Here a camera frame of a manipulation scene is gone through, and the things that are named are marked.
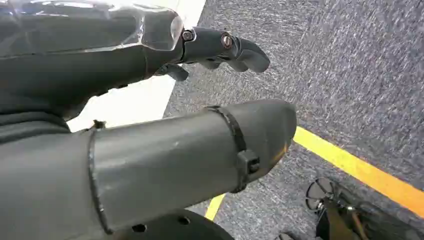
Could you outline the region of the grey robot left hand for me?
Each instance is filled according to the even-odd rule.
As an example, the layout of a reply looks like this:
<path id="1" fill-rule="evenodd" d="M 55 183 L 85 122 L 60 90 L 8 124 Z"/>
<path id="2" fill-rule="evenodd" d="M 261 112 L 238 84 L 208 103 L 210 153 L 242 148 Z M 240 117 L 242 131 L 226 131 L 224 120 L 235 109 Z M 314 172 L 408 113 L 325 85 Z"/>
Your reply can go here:
<path id="1" fill-rule="evenodd" d="M 294 106 L 261 99 L 197 113 L 71 132 L 90 98 L 181 64 L 264 72 L 267 55 L 226 31 L 185 29 L 143 0 L 0 3 L 0 237 L 174 239 L 179 211 L 239 193 L 283 157 Z"/>

